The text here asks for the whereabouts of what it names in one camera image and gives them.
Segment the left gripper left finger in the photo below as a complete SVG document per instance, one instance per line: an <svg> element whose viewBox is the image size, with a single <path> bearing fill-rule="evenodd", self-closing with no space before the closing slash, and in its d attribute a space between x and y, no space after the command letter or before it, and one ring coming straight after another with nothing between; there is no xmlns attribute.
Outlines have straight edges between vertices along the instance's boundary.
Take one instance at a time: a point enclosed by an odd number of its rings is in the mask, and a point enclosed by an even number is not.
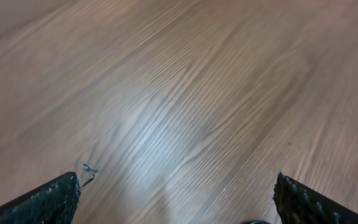
<svg viewBox="0 0 358 224"><path fill-rule="evenodd" d="M75 172L67 172L1 205L0 224L71 224L78 208L81 190L99 172L86 164L83 165L83 170L91 175L84 184L80 184Z"/></svg>

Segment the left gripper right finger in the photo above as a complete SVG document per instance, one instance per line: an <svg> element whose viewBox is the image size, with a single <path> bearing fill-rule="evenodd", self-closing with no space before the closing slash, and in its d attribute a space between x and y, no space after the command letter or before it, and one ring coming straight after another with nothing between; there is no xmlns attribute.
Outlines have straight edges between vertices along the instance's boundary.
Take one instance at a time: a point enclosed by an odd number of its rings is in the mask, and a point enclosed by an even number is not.
<svg viewBox="0 0 358 224"><path fill-rule="evenodd" d="M281 172L277 175L273 201L282 223L358 224L358 213Z"/></svg>

